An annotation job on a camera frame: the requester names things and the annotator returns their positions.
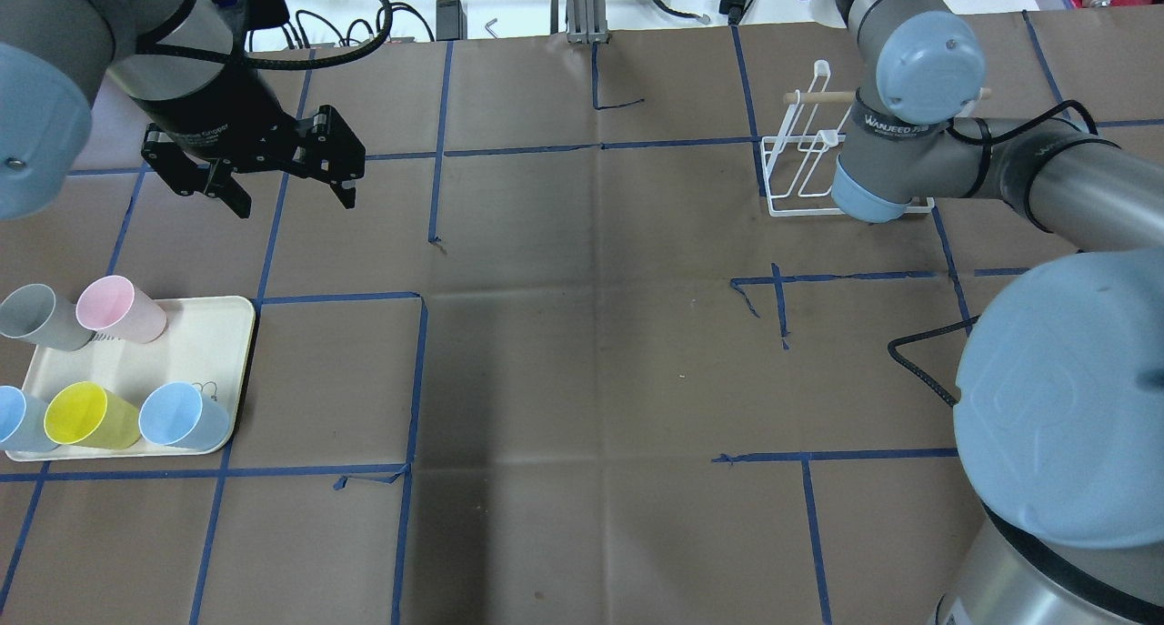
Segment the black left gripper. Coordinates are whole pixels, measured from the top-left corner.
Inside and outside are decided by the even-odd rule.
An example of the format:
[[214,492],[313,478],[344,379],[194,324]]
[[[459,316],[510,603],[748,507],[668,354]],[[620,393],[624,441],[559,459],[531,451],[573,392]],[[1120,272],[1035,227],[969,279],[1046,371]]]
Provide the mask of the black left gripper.
[[[305,163],[296,159],[303,143],[300,122],[282,107],[244,112],[228,108],[213,115],[207,108],[179,107],[166,111],[146,106],[155,132],[164,133],[166,143],[143,141],[142,157],[180,197],[196,191],[219,199],[237,218],[251,215],[251,197],[237,185],[236,173],[282,170],[301,178],[327,183],[345,209],[356,207],[356,183],[365,177],[365,145],[345,116],[333,106],[320,106],[305,123]],[[228,166],[201,169],[196,161],[212,165],[228,161]]]

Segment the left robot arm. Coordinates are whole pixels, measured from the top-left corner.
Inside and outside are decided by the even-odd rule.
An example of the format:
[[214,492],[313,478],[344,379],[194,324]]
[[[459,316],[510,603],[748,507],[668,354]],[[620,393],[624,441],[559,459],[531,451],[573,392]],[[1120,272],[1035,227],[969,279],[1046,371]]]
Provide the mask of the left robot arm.
[[328,58],[246,52],[246,34],[286,21],[284,0],[3,0],[3,219],[58,197],[105,79],[146,112],[141,157],[175,194],[247,218],[236,175],[283,172],[325,183],[353,209],[365,145],[335,107],[288,114],[261,73],[360,61],[386,29]]

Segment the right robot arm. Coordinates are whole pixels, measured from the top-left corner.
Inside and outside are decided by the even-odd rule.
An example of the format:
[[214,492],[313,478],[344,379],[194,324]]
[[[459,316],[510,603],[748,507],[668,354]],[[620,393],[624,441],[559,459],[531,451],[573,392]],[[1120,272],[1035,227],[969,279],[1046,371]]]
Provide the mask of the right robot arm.
[[1006,203],[1077,248],[973,324],[952,407],[985,521],[931,624],[1161,623],[1161,165],[1066,100],[972,118],[986,58],[944,0],[835,0],[868,73],[831,196],[885,223],[921,197]]

